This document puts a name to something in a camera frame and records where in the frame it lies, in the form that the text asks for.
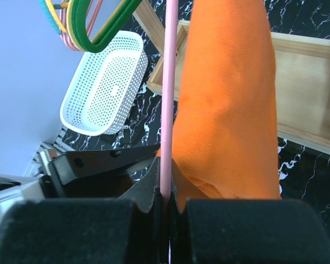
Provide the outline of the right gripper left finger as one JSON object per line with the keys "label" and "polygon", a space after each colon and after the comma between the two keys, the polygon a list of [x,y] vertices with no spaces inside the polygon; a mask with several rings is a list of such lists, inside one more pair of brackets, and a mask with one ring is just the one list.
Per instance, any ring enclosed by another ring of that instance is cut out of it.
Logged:
{"label": "right gripper left finger", "polygon": [[160,159],[119,198],[13,205],[0,222],[0,263],[168,263]]}

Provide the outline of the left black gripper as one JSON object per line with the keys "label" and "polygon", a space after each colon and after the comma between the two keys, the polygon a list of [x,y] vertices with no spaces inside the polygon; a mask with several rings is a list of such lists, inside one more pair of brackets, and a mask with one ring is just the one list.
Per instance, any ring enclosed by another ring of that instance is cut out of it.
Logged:
{"label": "left black gripper", "polygon": [[31,177],[0,175],[0,200],[17,196],[22,199],[56,198],[57,191],[48,165],[60,155],[56,150],[41,151],[38,154],[38,171]]}

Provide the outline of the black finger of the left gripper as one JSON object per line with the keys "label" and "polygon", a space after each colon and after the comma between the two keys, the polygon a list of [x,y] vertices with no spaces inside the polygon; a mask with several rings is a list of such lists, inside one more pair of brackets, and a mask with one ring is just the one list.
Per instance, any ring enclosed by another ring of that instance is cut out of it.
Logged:
{"label": "black finger of the left gripper", "polygon": [[101,173],[131,173],[150,166],[159,144],[117,150],[68,151],[51,161],[51,179],[56,189]]}

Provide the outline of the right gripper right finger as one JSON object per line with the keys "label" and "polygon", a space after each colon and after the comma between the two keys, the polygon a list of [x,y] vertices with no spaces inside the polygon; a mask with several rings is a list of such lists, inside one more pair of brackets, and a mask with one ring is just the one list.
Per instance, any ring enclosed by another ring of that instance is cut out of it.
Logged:
{"label": "right gripper right finger", "polygon": [[330,263],[330,241],[298,200],[209,199],[172,166],[171,263]]}

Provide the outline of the orange trousers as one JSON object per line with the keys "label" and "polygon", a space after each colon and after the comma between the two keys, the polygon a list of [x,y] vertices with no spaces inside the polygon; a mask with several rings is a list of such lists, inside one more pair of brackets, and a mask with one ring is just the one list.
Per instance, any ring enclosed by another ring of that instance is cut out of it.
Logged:
{"label": "orange trousers", "polygon": [[195,1],[173,159],[213,199],[280,199],[276,63],[263,1]]}

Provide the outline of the pink wire hanger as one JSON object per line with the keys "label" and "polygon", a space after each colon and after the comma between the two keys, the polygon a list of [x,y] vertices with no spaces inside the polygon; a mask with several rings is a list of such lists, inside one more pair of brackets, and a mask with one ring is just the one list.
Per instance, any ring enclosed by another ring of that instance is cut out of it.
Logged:
{"label": "pink wire hanger", "polygon": [[161,231],[159,243],[159,262],[168,263],[169,231],[168,203],[172,187],[172,132],[173,103],[177,47],[178,1],[166,3],[164,33],[163,78],[162,78],[162,112],[161,112],[161,160],[159,190],[162,199]]}

